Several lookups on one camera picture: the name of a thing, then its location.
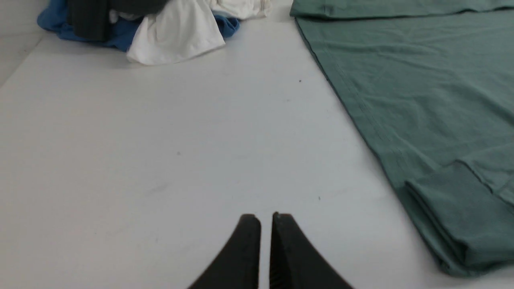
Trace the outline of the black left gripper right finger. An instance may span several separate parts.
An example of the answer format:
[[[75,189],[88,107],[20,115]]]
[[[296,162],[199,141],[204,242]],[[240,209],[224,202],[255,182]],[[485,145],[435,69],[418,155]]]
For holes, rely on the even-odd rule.
[[[270,289],[351,289],[319,254],[290,214],[272,216]]]

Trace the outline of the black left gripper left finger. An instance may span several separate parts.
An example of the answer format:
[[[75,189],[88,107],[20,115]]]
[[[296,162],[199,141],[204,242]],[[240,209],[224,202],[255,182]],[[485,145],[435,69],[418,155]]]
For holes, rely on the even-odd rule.
[[[255,215],[241,215],[229,240],[189,288],[257,289],[261,228]]]

